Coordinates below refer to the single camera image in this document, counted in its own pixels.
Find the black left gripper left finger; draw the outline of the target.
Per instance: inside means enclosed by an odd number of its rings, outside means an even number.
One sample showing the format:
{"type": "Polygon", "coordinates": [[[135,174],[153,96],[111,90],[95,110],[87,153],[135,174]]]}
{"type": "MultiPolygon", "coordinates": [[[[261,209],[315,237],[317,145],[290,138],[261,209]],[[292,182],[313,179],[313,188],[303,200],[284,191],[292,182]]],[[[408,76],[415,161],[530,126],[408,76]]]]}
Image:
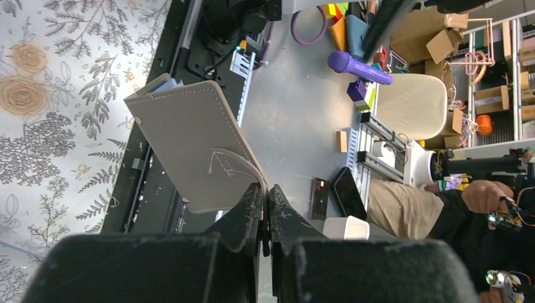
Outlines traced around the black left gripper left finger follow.
{"type": "Polygon", "coordinates": [[[24,302],[255,302],[262,189],[199,234],[73,235],[48,254],[24,302]]]}

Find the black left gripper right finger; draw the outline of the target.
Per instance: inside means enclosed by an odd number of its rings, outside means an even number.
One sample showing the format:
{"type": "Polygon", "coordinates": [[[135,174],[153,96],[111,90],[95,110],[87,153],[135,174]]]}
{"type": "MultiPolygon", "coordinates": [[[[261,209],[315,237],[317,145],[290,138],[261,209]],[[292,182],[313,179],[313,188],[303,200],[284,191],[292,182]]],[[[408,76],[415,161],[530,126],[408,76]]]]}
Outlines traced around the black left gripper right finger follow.
{"type": "Polygon", "coordinates": [[[279,302],[477,302],[467,270],[440,241],[334,240],[279,185],[269,193],[273,294],[279,302]]]}

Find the grey leather card holder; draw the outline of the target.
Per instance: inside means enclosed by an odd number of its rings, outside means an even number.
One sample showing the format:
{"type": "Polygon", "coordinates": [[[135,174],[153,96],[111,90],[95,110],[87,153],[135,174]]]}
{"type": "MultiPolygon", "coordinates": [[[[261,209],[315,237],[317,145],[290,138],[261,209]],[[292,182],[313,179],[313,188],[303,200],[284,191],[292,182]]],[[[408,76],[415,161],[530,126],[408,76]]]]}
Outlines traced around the grey leather card holder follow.
{"type": "Polygon", "coordinates": [[[252,183],[270,182],[215,81],[162,89],[164,73],[124,102],[193,213],[233,208],[252,183]]]}

